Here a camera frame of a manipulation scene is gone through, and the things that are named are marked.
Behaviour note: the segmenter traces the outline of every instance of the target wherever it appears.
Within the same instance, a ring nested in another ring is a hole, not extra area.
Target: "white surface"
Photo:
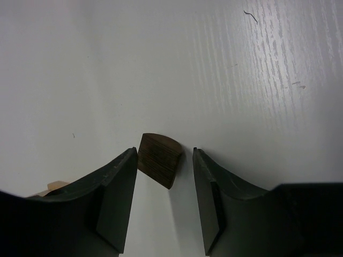
[[[187,164],[170,191],[138,174],[123,256],[203,256],[193,147],[264,188],[343,181],[342,15],[341,0],[1,1],[0,188],[30,195],[167,135]]]

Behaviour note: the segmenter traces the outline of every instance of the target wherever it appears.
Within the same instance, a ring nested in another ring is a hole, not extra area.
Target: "wood piece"
[[[56,189],[59,189],[59,188],[61,188],[63,186],[66,186],[68,184],[69,183],[63,182],[63,181],[55,181],[55,182],[52,182],[52,183],[48,184],[48,190],[50,190],[50,191],[56,190]]]
[[[138,151],[138,169],[170,189],[183,153],[182,146],[169,137],[143,134]]]

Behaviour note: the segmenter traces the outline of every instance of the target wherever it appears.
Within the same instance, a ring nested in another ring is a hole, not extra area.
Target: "white wood grain texture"
[[[2,1],[0,188],[167,135],[187,164],[169,192],[138,175],[124,256],[202,256],[193,147],[268,189],[343,181],[342,34],[341,0]]]

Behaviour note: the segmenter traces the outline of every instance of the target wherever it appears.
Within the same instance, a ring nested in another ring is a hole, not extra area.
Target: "wood grain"
[[[145,133],[138,151],[138,169],[170,189],[183,153],[175,140],[159,134]]]
[[[64,181],[55,181],[48,184],[48,190],[56,190],[66,185],[69,185],[69,183]]]

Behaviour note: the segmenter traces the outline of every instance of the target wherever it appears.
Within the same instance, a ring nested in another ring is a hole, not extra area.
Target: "small debris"
[[[250,12],[246,12],[246,11],[244,11],[244,10],[243,10],[243,12],[244,12],[245,14],[247,14],[247,15],[251,15],[251,16],[253,17],[253,19],[256,21],[256,24],[258,24],[257,19],[256,19]]]

